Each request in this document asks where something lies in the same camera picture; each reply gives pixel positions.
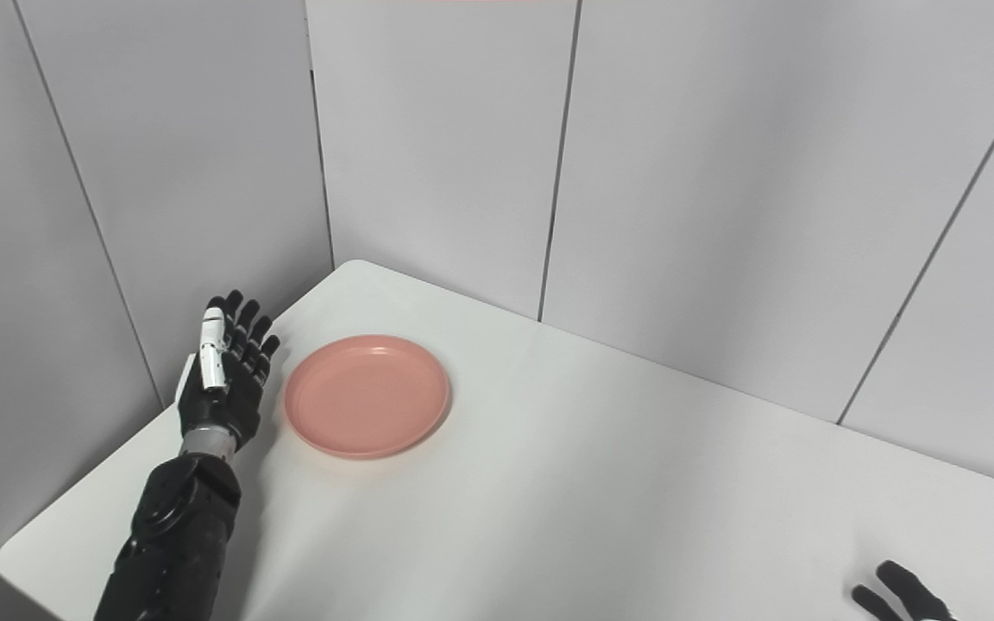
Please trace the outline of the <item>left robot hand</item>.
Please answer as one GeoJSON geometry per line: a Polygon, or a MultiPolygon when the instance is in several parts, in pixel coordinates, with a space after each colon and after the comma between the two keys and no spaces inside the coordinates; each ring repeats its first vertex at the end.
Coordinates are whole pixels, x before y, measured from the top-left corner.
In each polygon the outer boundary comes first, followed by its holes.
{"type": "Polygon", "coordinates": [[[177,390],[182,436],[206,427],[243,449],[259,432],[260,406],[280,338],[261,304],[234,288],[210,299],[200,325],[198,350],[177,390]]]}

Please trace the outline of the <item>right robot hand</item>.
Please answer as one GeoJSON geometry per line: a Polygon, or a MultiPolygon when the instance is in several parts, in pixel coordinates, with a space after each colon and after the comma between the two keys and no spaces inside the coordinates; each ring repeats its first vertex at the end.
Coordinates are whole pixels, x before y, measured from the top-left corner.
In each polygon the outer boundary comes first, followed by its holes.
{"type": "Polygon", "coordinates": [[[949,605],[939,597],[934,596],[918,575],[901,566],[895,561],[883,561],[876,566],[875,575],[879,578],[892,596],[895,596],[903,609],[906,618],[896,612],[880,594],[868,586],[853,586],[851,599],[865,612],[876,620],[955,620],[949,605]]]}

